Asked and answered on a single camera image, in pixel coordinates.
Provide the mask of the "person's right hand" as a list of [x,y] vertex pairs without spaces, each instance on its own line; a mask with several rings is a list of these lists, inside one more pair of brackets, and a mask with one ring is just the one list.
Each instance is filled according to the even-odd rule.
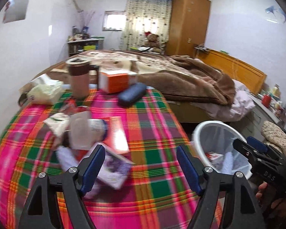
[[[261,200],[264,196],[265,190],[268,187],[268,184],[266,182],[263,182],[258,187],[258,192],[256,193],[256,198],[259,201],[260,204],[262,204]],[[286,198],[279,198],[278,200],[275,200],[271,204],[271,208],[274,210],[275,214],[282,219],[286,218]]]

